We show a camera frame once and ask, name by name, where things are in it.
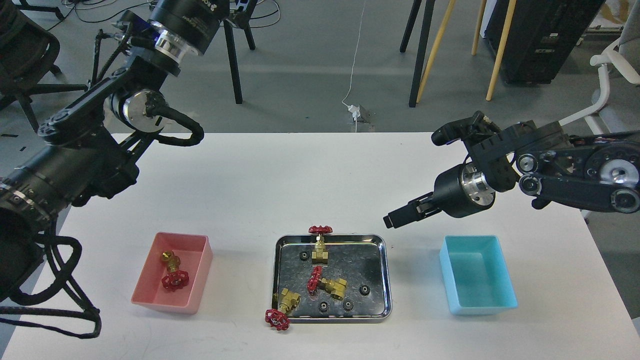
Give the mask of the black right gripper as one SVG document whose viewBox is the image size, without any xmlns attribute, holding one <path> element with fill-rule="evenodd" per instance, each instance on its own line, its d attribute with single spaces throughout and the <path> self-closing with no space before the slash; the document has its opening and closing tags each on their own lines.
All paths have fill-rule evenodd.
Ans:
<svg viewBox="0 0 640 360">
<path fill-rule="evenodd" d="M 454 218 L 463 218 L 491 208 L 495 203 L 495 193 L 484 173 L 478 171 L 474 164 L 458 164 L 438 175 L 434 191 L 389 212 L 382 221 L 387 229 L 398 229 L 441 211 Z"/>
</svg>

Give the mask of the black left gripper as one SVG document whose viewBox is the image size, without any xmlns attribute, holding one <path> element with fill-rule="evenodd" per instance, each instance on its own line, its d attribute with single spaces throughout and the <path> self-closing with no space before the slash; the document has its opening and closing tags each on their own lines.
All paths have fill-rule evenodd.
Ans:
<svg viewBox="0 0 640 360">
<path fill-rule="evenodd" d="M 229 15 L 228 0 L 160 0 L 149 21 L 178 35 L 203 55 Z"/>
</svg>

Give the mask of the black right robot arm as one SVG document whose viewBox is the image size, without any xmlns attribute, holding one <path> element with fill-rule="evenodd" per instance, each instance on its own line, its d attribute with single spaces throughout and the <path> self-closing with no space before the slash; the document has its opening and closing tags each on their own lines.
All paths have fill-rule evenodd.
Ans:
<svg viewBox="0 0 640 360">
<path fill-rule="evenodd" d="M 639 210 L 639 133 L 569 136 L 557 121 L 533 121 L 501 129 L 481 111 L 442 125 L 437 146 L 462 141 L 467 157 L 439 174 L 432 192 L 384 217 L 400 228 L 444 212 L 464 218 L 491 208 L 497 193 L 519 187 L 532 207 L 549 203 L 592 212 L 633 214 Z"/>
</svg>

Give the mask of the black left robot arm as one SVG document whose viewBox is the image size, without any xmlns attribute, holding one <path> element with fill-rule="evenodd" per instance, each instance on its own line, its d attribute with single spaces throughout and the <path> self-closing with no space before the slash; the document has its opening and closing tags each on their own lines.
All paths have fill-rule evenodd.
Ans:
<svg viewBox="0 0 640 360">
<path fill-rule="evenodd" d="M 160 0 L 148 20 L 123 16 L 126 64 L 99 75 L 38 129 L 46 148 L 1 182 L 1 299 L 14 302 L 1 308 L 2 323 L 38 326 L 7 315 L 76 318 L 92 322 L 93 330 L 46 328 L 80 339 L 99 336 L 99 309 L 73 278 L 82 245 L 56 234 L 58 214 L 134 185 L 137 160 L 154 141 L 178 147 L 202 141 L 201 125 L 170 107 L 160 88 L 167 75 L 179 74 L 185 54 L 206 52 L 229 14 L 228 0 Z"/>
</svg>

